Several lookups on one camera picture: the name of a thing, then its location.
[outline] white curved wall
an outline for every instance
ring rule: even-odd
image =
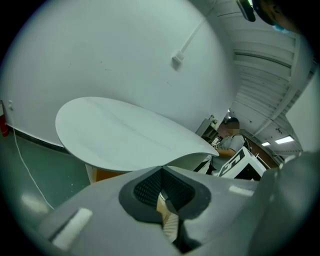
[[[8,123],[61,145],[56,114],[85,96],[132,103],[194,132],[211,114],[221,121],[240,79],[214,12],[180,69],[171,64],[203,18],[187,0],[47,2],[19,32],[2,65],[0,97]]]

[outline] red object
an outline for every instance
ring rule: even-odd
[[[7,137],[9,134],[9,127],[6,123],[4,104],[0,101],[0,130],[3,137]]]

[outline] person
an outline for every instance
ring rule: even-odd
[[[252,6],[259,17],[271,26],[280,26],[288,31],[300,34],[296,23],[283,12],[281,0],[253,0]]]
[[[231,117],[225,122],[225,128],[229,135],[220,142],[218,157],[212,157],[209,169],[206,174],[218,173],[221,167],[228,162],[243,146],[245,139],[240,135],[240,123],[235,117]]]
[[[302,2],[292,0],[252,0],[256,14],[267,24],[303,35],[315,52],[320,55],[318,1]]]

